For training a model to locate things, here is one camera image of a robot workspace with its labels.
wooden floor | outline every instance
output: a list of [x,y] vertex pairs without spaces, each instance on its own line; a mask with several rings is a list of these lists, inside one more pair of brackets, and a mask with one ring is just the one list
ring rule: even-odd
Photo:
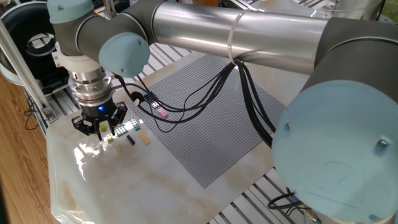
[[[45,138],[25,130],[28,109],[21,87],[0,76],[0,175],[12,224],[58,223],[50,211]],[[35,118],[29,127],[36,126]]]

table surface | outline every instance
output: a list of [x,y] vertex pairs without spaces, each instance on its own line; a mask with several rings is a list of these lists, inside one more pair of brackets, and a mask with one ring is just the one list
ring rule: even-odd
[[[149,86],[204,56],[192,53],[145,78]],[[254,81],[284,105],[300,91],[308,76],[248,66]],[[127,100],[123,91],[115,102]],[[143,124],[152,143],[126,138],[112,144],[76,131],[74,113],[47,131],[52,213],[61,223],[173,223],[204,224],[273,167],[271,149],[263,142],[209,187],[203,189],[154,134]],[[128,111],[130,117],[139,118]],[[122,152],[116,150],[120,145]]]

gray lego baseplate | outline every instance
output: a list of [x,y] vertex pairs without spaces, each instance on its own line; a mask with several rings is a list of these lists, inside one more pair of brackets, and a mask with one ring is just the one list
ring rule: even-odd
[[[186,97],[208,82],[226,65],[224,60],[206,55],[158,82],[150,87],[150,90],[163,102],[183,108]],[[203,98],[209,87],[193,95],[187,107]],[[258,86],[257,92],[271,121],[277,125],[285,106]],[[216,99],[201,115],[187,123],[179,124],[169,133],[159,131],[154,119],[135,108],[130,100],[126,103],[204,188],[261,142],[246,111],[239,73],[236,69],[232,71]],[[147,103],[142,105],[150,111]],[[153,109],[153,112],[160,116],[157,110]],[[193,113],[191,111],[186,113],[185,118]],[[179,120],[180,117],[180,113],[169,113],[168,119]],[[161,121],[159,125],[163,130],[173,127],[173,124]]]

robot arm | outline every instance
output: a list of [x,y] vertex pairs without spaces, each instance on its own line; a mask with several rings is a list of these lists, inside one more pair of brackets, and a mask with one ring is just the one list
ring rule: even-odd
[[101,66],[136,76],[154,42],[312,74],[275,133],[278,173],[297,198],[332,218],[373,222],[398,209],[396,26],[256,11],[236,21],[242,11],[163,0],[139,1],[111,21],[92,13],[90,0],[48,7],[60,45],[55,61],[70,71],[82,105],[73,120],[80,131],[123,121],[126,107],[113,103]]

screw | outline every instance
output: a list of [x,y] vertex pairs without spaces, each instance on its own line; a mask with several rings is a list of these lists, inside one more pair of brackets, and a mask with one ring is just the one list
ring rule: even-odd
[[384,139],[380,139],[379,145],[384,147],[384,146],[388,145],[388,142],[386,140],[384,140]]

